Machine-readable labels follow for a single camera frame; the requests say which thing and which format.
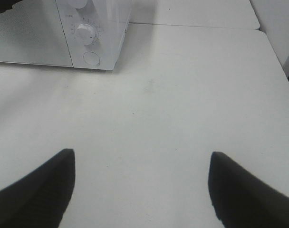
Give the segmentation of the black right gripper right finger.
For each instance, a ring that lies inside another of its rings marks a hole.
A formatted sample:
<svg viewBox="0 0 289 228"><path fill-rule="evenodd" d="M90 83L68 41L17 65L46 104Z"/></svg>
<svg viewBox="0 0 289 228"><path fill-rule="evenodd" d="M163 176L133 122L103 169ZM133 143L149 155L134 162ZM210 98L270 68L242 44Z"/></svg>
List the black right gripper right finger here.
<svg viewBox="0 0 289 228"><path fill-rule="evenodd" d="M289 197L222 152L213 152L208 191L226 228L289 228Z"/></svg>

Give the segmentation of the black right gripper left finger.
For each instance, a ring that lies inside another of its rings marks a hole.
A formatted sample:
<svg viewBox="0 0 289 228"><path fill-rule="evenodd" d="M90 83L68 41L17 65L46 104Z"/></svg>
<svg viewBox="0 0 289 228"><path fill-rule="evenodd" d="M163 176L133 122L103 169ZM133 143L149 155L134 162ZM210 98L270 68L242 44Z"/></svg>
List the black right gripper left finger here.
<svg viewBox="0 0 289 228"><path fill-rule="evenodd" d="M0 190L0 228L57 228L71 200L75 153L63 149Z"/></svg>

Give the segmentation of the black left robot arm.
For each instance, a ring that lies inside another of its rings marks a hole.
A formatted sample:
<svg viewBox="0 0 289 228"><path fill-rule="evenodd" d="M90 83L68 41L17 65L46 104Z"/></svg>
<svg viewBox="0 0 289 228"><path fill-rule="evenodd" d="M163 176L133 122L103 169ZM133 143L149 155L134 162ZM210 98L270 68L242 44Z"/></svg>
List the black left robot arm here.
<svg viewBox="0 0 289 228"><path fill-rule="evenodd" d="M0 14L7 10L11 10L12 6L22 0L0 0Z"/></svg>

